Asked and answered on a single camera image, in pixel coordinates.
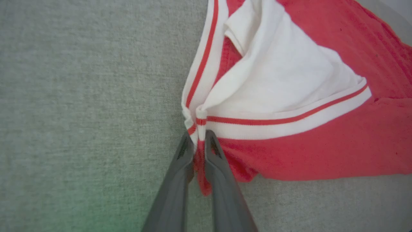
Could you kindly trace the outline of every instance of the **red and white garment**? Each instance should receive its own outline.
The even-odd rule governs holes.
[[[401,46],[395,52],[387,47],[364,57],[358,57],[364,50],[344,52],[355,62],[368,62],[357,66],[366,72],[354,72],[333,49],[359,45],[350,47],[352,41],[342,41],[342,36],[350,38],[344,33],[322,30],[338,26],[338,32],[345,29],[356,36],[351,29],[359,24],[339,13],[326,18],[330,12],[325,12],[355,7],[368,18],[371,13],[352,1],[328,2],[209,0],[182,95],[204,194],[211,190],[204,177],[206,129],[216,133],[239,181],[250,181],[257,173],[280,180],[314,180],[412,172],[412,61],[408,63],[412,49],[398,39]],[[316,29],[318,41],[340,40],[320,46],[292,21],[285,7],[312,28],[320,26],[326,15],[327,25]],[[363,46],[375,45],[373,36],[366,34],[366,40],[362,36],[352,39]],[[379,55],[383,60],[369,62]],[[397,59],[398,67],[385,64]],[[386,73],[373,73],[379,69]],[[377,94],[399,96],[380,99],[374,93],[372,97],[369,82],[377,79],[371,81],[377,85],[382,78],[389,81],[376,87]]]

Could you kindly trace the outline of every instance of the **gray fabric surface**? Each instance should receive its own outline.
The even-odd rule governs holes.
[[[0,231],[139,231],[207,1],[0,0]],[[240,184],[260,231],[409,231],[412,175]],[[188,231],[212,231],[190,184]]]

